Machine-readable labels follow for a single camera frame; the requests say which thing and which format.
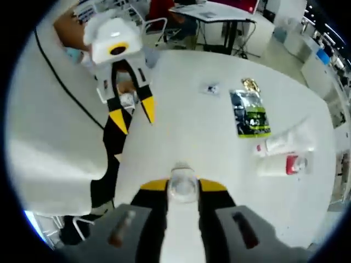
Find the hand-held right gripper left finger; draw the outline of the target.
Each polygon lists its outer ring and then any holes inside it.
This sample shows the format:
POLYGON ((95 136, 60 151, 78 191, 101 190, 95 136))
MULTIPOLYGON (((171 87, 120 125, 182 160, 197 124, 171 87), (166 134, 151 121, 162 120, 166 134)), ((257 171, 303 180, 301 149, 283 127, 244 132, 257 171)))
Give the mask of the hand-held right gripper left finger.
POLYGON ((72 262, 159 262, 167 228, 167 179, 149 181, 129 204, 94 222, 72 262))

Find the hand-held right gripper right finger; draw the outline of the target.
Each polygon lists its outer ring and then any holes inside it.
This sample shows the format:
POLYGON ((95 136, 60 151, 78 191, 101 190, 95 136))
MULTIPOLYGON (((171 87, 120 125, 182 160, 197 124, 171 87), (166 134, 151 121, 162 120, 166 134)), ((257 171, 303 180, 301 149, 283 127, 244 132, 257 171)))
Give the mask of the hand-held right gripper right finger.
POLYGON ((199 179, 199 229, 206 262, 308 262, 309 252, 279 241, 273 226, 227 188, 199 179))

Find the person's left hand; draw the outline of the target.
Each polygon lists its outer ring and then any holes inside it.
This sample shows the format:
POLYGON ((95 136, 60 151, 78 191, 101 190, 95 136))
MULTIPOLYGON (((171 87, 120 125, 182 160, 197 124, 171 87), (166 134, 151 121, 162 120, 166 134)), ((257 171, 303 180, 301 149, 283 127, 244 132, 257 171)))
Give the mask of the person's left hand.
POLYGON ((117 83, 117 89, 120 95, 135 92, 135 86, 132 81, 122 81, 117 83))

